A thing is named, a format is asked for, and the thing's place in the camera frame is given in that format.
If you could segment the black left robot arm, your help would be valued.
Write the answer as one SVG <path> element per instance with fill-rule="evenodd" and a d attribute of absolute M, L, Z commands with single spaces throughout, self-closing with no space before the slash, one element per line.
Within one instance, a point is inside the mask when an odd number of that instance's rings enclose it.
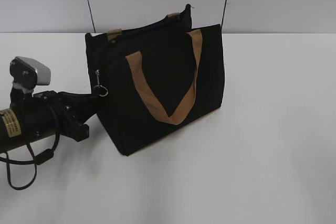
<path fill-rule="evenodd" d="M 45 91 L 1 110 L 1 153 L 62 135 L 77 142 L 89 137 L 86 122 L 103 105 L 97 94 Z"/>

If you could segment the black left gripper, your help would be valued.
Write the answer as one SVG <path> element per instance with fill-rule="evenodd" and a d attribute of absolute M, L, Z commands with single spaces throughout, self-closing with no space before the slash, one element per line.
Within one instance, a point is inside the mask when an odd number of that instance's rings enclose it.
<path fill-rule="evenodd" d="M 102 98 L 96 94 L 45 91 L 33 94 L 33 98 L 45 102 L 52 108 L 59 125 L 55 131 L 76 142 L 89 137 L 89 126 L 86 122 L 103 105 Z"/>

